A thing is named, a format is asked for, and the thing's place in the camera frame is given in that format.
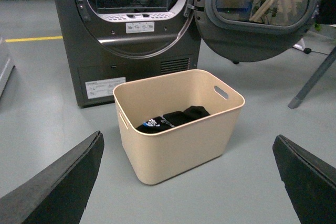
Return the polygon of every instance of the open dryer door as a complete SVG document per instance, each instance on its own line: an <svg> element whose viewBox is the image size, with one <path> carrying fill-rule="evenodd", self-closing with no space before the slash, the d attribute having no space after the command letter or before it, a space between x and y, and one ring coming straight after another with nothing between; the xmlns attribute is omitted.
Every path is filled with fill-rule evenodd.
<svg viewBox="0 0 336 224"><path fill-rule="evenodd" d="M205 43L232 61L276 56L297 43L314 23L319 0L194 0Z"/></svg>

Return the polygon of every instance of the warning label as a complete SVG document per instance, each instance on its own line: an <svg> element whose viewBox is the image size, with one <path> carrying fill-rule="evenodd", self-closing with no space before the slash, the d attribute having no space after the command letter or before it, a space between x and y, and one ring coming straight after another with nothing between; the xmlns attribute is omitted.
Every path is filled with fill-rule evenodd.
<svg viewBox="0 0 336 224"><path fill-rule="evenodd" d="M88 99L111 96L114 88L125 82L125 77L85 82Z"/></svg>
<svg viewBox="0 0 336 224"><path fill-rule="evenodd" d="M149 33L154 31L154 22L126 23L126 33Z"/></svg>

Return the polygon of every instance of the beige plastic bin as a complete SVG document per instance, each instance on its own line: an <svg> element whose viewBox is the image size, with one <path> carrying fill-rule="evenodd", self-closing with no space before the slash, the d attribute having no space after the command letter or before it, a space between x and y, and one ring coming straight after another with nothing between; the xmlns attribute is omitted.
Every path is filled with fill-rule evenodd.
<svg viewBox="0 0 336 224"><path fill-rule="evenodd" d="M239 93L203 70L126 82L113 94L123 148L138 179L148 185L221 156L245 103ZM210 116L155 134L135 129L191 105L204 106Z"/></svg>

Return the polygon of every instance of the clothes dryer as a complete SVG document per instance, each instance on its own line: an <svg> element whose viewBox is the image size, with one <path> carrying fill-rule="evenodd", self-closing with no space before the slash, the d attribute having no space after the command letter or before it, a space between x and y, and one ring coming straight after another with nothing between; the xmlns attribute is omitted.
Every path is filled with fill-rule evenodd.
<svg viewBox="0 0 336 224"><path fill-rule="evenodd" d="M79 106L114 101L113 88L197 68L201 37L231 61L292 47L319 0L55 0Z"/></svg>

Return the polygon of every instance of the black cable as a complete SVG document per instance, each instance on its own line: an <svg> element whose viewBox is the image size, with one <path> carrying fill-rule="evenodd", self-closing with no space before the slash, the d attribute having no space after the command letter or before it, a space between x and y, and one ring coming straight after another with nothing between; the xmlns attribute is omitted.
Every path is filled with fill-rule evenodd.
<svg viewBox="0 0 336 224"><path fill-rule="evenodd" d="M316 53L322 54L322 55L329 55L329 54L325 54L324 52L317 52L317 51L310 51L310 52L316 52Z"/></svg>

